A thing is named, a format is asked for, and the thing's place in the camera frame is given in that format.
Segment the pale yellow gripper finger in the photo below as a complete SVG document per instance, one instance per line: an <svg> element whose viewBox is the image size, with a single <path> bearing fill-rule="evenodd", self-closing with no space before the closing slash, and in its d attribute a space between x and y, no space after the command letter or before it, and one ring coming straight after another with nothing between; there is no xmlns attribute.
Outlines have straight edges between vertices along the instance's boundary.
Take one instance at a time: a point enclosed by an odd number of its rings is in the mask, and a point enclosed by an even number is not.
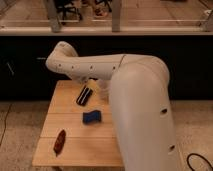
<svg viewBox="0 0 213 171"><path fill-rule="evenodd" d="M92 89L95 93L100 92L100 87L98 86L97 82L93 79L89 79L87 82L87 86Z"/></svg>

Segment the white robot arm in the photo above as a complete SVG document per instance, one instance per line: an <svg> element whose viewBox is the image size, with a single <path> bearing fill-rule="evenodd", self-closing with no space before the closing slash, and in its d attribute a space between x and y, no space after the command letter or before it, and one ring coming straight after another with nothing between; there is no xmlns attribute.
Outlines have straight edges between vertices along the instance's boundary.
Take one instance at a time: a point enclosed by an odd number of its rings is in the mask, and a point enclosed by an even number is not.
<svg viewBox="0 0 213 171"><path fill-rule="evenodd" d="M71 44L60 41L46 67L71 79L109 82L109 106L125 171L182 171L170 74L162 59L141 54L80 57Z"/></svg>

